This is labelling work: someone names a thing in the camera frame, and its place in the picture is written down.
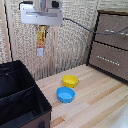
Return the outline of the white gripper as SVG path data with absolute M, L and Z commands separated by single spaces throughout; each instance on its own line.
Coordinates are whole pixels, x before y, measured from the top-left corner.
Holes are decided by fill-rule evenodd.
M 61 26 L 63 12 L 61 2 L 47 2 L 44 10 L 38 11 L 32 2 L 21 3 L 21 21 L 24 24 Z

